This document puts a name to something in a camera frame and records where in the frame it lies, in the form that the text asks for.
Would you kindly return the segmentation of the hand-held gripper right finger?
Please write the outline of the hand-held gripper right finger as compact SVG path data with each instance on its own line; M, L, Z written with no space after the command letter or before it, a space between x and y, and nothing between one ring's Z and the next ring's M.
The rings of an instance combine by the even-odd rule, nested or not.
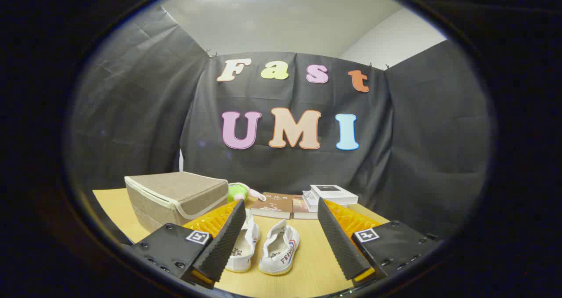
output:
M320 199L318 220L345 278L354 285L403 274L442 244L400 221L379 223Z

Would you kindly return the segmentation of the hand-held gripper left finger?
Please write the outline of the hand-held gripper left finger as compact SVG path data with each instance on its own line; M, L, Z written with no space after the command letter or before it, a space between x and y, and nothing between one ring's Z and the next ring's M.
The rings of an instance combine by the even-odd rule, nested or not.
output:
M243 200L220 206L183 226L167 223L131 246L153 270L213 289L246 218Z

